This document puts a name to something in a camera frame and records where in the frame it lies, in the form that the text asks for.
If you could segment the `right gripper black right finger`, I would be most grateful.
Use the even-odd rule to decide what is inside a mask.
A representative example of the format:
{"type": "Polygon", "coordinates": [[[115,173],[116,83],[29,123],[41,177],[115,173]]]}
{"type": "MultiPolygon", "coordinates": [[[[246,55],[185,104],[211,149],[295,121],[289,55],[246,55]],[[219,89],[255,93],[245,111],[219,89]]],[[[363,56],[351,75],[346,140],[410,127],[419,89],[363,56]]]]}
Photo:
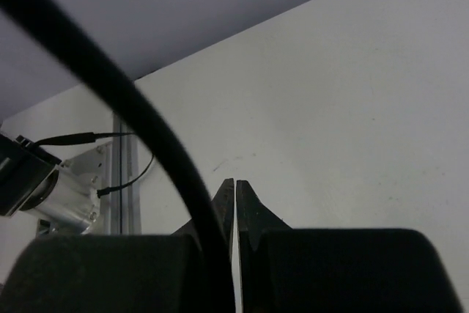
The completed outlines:
{"type": "Polygon", "coordinates": [[[432,243],[413,229],[294,229],[236,186],[244,312],[461,312],[432,243]]]}

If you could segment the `black headphones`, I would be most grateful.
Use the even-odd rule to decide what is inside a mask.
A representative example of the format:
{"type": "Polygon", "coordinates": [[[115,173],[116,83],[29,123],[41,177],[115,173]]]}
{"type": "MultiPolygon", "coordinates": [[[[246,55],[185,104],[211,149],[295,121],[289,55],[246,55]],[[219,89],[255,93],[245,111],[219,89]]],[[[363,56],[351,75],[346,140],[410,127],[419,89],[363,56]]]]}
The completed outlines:
{"type": "Polygon", "coordinates": [[[218,216],[193,161],[164,118],[53,0],[1,0],[1,9],[116,112],[157,158],[193,219],[213,303],[234,312],[229,249],[218,216]]]}

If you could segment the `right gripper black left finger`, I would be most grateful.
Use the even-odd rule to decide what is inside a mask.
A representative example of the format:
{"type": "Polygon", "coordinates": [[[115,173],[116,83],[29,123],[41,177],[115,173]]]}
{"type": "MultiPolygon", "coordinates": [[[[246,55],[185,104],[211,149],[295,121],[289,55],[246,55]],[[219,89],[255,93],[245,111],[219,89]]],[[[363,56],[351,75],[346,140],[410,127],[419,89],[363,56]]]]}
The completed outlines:
{"type": "Polygon", "coordinates": [[[233,312],[214,293],[191,221],[171,235],[50,236],[31,242],[2,312],[233,312]]]}

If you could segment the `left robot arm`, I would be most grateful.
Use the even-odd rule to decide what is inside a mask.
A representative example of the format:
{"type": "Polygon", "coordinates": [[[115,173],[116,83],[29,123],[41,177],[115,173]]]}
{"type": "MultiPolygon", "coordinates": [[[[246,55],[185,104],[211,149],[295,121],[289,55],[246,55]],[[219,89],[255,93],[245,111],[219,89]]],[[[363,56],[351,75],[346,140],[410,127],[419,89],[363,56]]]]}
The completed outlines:
{"type": "Polygon", "coordinates": [[[96,222],[96,190],[62,165],[44,146],[96,141],[94,133],[76,133],[33,142],[1,134],[1,216],[28,213],[57,229],[81,234],[96,222]]]}

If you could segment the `left metal base bracket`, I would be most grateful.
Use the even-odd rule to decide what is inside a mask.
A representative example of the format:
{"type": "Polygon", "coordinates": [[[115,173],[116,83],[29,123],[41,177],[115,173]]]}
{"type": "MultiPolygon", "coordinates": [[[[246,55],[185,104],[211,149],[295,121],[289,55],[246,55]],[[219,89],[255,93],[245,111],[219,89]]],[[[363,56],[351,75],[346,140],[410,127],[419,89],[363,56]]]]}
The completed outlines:
{"type": "Polygon", "coordinates": [[[57,166],[41,185],[45,199],[35,210],[50,223],[53,234],[108,233],[109,202],[97,192],[108,186],[111,144],[69,158],[57,166]]]}

